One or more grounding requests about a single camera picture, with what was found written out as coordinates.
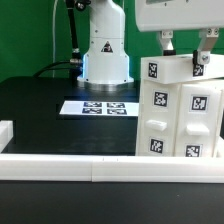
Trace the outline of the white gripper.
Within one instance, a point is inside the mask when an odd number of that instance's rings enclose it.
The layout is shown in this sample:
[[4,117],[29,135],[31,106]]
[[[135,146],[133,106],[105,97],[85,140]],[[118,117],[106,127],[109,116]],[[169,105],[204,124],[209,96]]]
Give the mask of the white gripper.
[[201,29],[193,64],[206,65],[219,37],[218,28],[224,27],[224,0],[135,0],[135,18],[141,32],[159,31],[163,56],[176,54],[171,30]]

